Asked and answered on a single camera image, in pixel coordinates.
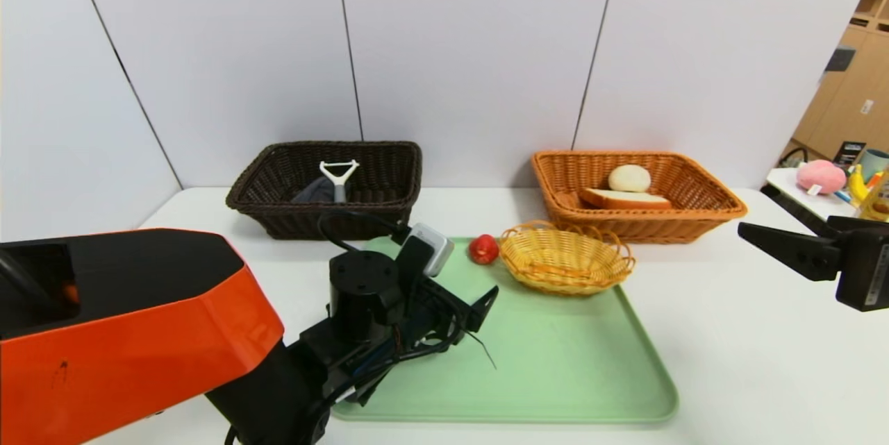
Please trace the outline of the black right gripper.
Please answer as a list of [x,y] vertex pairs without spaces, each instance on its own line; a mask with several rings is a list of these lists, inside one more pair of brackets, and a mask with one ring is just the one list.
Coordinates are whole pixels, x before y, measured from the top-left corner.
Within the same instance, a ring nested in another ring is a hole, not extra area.
[[888,308],[888,223],[831,215],[832,237],[792,233],[758,224],[738,226],[738,236],[809,281],[833,281],[836,300],[856,311]]

